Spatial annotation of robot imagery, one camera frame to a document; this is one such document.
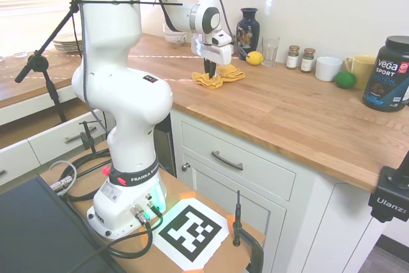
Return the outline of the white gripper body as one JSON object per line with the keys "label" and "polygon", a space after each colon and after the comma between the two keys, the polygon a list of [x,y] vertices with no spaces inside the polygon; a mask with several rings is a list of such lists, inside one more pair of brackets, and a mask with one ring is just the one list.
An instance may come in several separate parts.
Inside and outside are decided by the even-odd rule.
{"label": "white gripper body", "polygon": [[218,47],[205,45],[201,35],[192,35],[191,51],[197,56],[210,60],[218,65],[228,65],[231,63],[231,45]]}

